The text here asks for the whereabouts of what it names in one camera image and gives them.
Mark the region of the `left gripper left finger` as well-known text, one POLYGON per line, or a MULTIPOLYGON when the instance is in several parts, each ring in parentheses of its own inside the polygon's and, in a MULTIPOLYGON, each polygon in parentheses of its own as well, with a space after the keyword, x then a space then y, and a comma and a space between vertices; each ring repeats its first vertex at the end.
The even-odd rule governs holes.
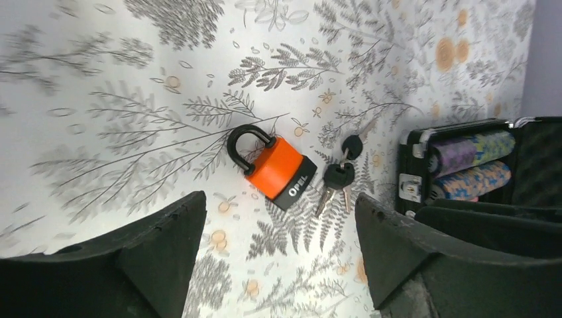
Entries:
POLYGON ((54 254, 1 260, 2 317, 181 317, 206 218, 195 191, 54 254))

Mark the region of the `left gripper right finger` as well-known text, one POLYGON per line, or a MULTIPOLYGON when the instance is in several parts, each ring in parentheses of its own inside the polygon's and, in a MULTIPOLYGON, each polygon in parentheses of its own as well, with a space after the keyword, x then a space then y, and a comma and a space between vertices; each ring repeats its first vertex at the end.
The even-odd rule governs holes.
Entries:
POLYGON ((437 200, 412 216, 355 205, 383 317, 560 317, 561 208, 437 200))

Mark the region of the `black-head key bunch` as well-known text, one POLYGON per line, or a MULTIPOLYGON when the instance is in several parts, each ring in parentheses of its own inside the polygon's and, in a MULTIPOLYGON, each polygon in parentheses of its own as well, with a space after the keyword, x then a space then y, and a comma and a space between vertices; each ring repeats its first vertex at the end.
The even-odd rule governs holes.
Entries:
POLYGON ((324 191, 315 211, 316 218, 319 218, 325 211, 338 191, 343 192, 346 212, 351 212, 351 184, 355 180, 355 168, 351 161, 361 155, 368 133, 375 125, 376 119, 372 119, 361 132, 351 134, 343 141, 342 158, 338 163, 328 165, 324 172, 324 191))

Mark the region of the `orange black padlock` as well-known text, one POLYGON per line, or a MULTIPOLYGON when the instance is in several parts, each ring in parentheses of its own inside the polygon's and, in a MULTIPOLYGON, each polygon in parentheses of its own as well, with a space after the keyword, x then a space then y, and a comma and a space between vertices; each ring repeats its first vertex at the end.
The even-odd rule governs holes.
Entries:
POLYGON ((284 138, 270 136, 256 125, 234 128, 227 139, 227 153, 245 178, 283 211, 297 203, 317 172, 317 165, 284 138), (254 135, 264 144, 253 162, 246 161, 237 151, 237 142, 245 134, 254 135))

